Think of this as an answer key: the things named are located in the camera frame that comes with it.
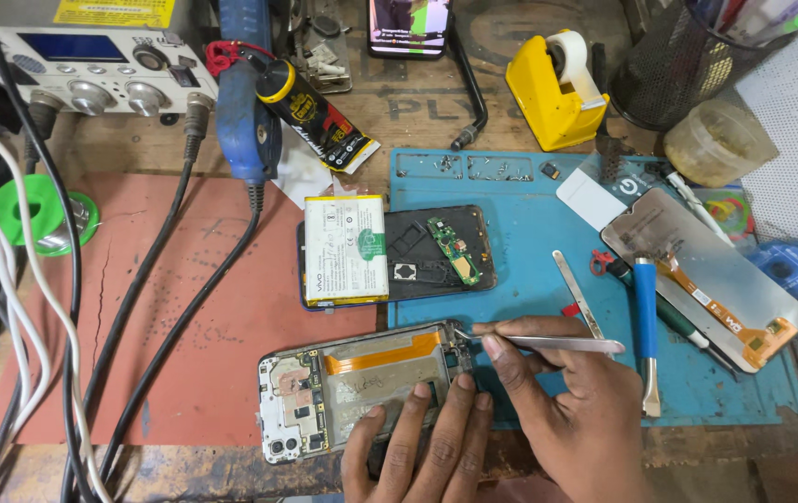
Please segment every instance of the tape roll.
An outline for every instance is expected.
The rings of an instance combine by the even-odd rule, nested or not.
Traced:
[[[546,43],[560,46],[566,56],[566,64],[558,81],[561,84],[572,84],[573,89],[582,100],[582,110],[601,107],[606,104],[594,79],[588,72],[588,46],[585,39],[577,31],[563,31],[545,39]]]

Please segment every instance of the metal tweezers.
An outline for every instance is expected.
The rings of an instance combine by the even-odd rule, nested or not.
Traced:
[[[455,328],[455,333],[470,341],[480,336],[471,336]],[[551,336],[509,336],[505,339],[515,346],[532,349],[566,349],[568,351],[592,351],[595,353],[625,353],[625,346],[613,339],[591,339],[583,337],[551,337]]]

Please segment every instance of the digital display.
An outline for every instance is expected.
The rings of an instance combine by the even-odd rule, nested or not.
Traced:
[[[440,54],[450,0],[368,0],[368,41],[373,51]]]
[[[103,35],[61,33],[18,33],[20,38],[46,61],[96,61],[129,63],[114,44]]]

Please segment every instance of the red insulating mat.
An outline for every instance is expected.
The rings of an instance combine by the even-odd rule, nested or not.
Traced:
[[[169,211],[178,177],[88,174],[70,187],[91,197],[101,225],[82,248],[79,319],[83,392],[138,265]],[[104,444],[170,327],[247,228],[244,182],[194,178],[181,222],[159,257],[114,358],[91,429]],[[309,313],[300,305],[296,225],[302,211],[273,184],[253,243],[206,300],[151,387],[125,443],[186,446],[259,445],[259,359],[270,352],[371,333],[375,306]],[[45,258],[58,300],[69,306],[69,255]],[[60,368],[66,332],[37,285],[27,310],[46,342],[53,387],[17,438],[23,444],[64,441]],[[37,379],[37,358],[32,359]],[[16,379],[13,354],[0,385],[0,423]]]

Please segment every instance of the charging port board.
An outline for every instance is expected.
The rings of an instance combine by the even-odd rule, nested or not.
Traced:
[[[438,217],[428,218],[427,230],[433,235],[433,239],[437,240],[437,245],[449,258],[451,267],[458,273],[464,285],[475,285],[479,281],[479,271],[467,251],[467,244],[455,234],[451,225]]]

